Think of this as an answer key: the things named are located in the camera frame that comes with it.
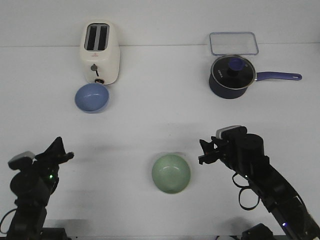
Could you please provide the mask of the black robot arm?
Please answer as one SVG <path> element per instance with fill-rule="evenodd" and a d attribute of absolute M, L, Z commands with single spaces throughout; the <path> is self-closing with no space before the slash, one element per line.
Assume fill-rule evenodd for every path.
<path fill-rule="evenodd" d="M 58 136 L 42 153 L 25 151 L 8 161 L 8 166 L 18 173 L 10 182 L 15 194 L 16 207 L 9 229 L 4 233 L 6 240 L 67 240 L 63 227 L 44 227 L 46 207 L 59 183 L 59 165 L 74 157 L 66 152 L 63 140 Z"/>
<path fill-rule="evenodd" d="M 199 141 L 203 155 L 199 164 L 220 160 L 235 175 L 247 180 L 251 189 L 271 213 L 284 233 L 292 240 L 314 240 L 320 236 L 320 227 L 309 214 L 306 205 L 291 184 L 270 164 L 264 153 L 263 139 L 247 133 Z"/>

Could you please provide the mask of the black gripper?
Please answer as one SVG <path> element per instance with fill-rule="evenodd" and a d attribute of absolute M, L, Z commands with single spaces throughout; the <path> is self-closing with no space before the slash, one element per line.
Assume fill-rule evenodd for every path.
<path fill-rule="evenodd" d="M 66 163 L 74 157 L 73 152 L 66 153 L 63 139 L 58 136 L 52 144 L 40 154 L 35 156 L 34 167 L 39 175 L 47 182 L 59 182 L 59 165 Z"/>
<path fill-rule="evenodd" d="M 228 140 L 217 139 L 215 136 L 212 136 L 210 142 L 200 139 L 199 143 L 203 150 L 203 155 L 198 157 L 200 165 L 209 165 L 217 160 L 220 160 L 225 165 L 235 164 L 233 145 Z"/>

